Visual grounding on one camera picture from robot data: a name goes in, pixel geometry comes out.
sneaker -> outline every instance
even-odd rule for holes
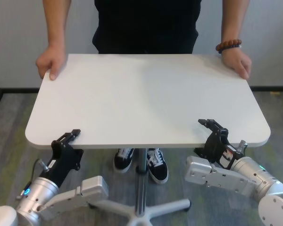
[[[113,160],[114,171],[126,173],[131,166],[134,148],[119,149]]]
[[[168,181],[169,171],[159,148],[151,148],[147,153],[148,167],[152,179],[157,184],[164,184]]]

person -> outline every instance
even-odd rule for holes
[[[196,21],[201,0],[95,0],[99,26],[93,44],[100,54],[190,54],[198,33]],[[55,80],[66,61],[65,27],[71,0],[43,0],[48,47],[36,65],[41,78],[50,69]],[[249,0],[223,0],[221,41],[239,38]],[[224,64],[248,79],[251,60],[240,48],[222,51]],[[114,169],[126,172],[134,149],[119,149]],[[168,169],[159,148],[148,151],[150,175],[158,184],[168,179]]]

white tabletop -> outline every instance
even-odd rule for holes
[[[38,148],[72,129],[76,148],[201,147],[211,131],[198,119],[234,145],[270,136],[247,82],[217,56],[70,54],[55,81],[45,75],[25,134]]]

hand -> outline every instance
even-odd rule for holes
[[[50,69],[50,80],[55,80],[66,62],[65,48],[59,46],[48,46],[48,48],[36,60],[41,79]]]
[[[234,69],[241,78],[248,79],[251,71],[251,59],[240,48],[229,48],[222,51],[222,61]]]

robotic arm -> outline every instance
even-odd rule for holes
[[[69,145],[79,134],[80,130],[74,129],[52,142],[51,160],[47,165],[36,161],[43,171],[36,180],[27,183],[16,210],[0,207],[0,226],[39,226],[42,219],[50,220],[64,211],[107,199],[108,185],[101,176],[83,180],[76,189],[58,194],[69,171],[80,169],[83,150]]]
[[[266,226],[283,226],[283,184],[244,155],[245,141],[235,148],[227,140],[227,129],[214,120],[200,119],[198,122],[212,133],[204,148],[195,149],[199,157],[187,158],[185,180],[253,198],[259,203],[259,216]]]

